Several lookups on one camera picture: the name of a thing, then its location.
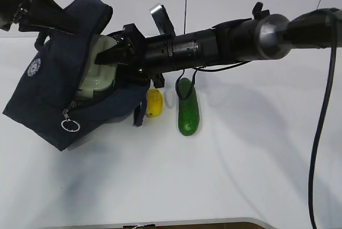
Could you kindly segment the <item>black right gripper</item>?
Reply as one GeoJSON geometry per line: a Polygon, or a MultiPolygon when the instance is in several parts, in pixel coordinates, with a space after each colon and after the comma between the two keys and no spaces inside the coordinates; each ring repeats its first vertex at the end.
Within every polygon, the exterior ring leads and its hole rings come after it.
{"type": "Polygon", "coordinates": [[[155,74],[147,69],[145,54],[147,38],[138,30],[135,24],[124,25],[122,30],[108,34],[117,44],[97,54],[95,64],[117,64],[117,81],[130,82],[138,85],[153,83],[155,88],[165,86],[162,73],[155,74]]]}

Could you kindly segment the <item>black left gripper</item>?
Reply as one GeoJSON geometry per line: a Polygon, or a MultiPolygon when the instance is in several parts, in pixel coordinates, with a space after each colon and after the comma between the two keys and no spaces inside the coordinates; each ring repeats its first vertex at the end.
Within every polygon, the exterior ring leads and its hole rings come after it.
{"type": "Polygon", "coordinates": [[[46,28],[77,34],[80,30],[78,20],[54,0],[19,0],[13,23],[18,24],[21,32],[39,32],[46,28]]]}

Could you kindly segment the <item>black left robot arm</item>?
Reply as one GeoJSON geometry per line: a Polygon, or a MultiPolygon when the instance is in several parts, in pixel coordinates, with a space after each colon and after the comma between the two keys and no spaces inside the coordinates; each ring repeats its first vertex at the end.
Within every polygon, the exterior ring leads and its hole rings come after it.
{"type": "Polygon", "coordinates": [[[1,0],[1,30],[9,31],[13,24],[21,32],[56,30],[77,34],[80,23],[54,0],[1,0]]]}

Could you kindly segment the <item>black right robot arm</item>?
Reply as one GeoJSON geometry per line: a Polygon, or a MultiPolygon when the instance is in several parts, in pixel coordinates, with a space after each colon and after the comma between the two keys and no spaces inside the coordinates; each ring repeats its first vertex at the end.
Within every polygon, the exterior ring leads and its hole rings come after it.
{"type": "Polygon", "coordinates": [[[133,81],[162,87],[163,73],[256,60],[278,60],[293,49],[341,47],[341,9],[318,9],[293,20],[256,3],[253,17],[176,36],[144,37],[133,24],[112,34],[116,45],[97,54],[98,65],[117,65],[133,81]]]}

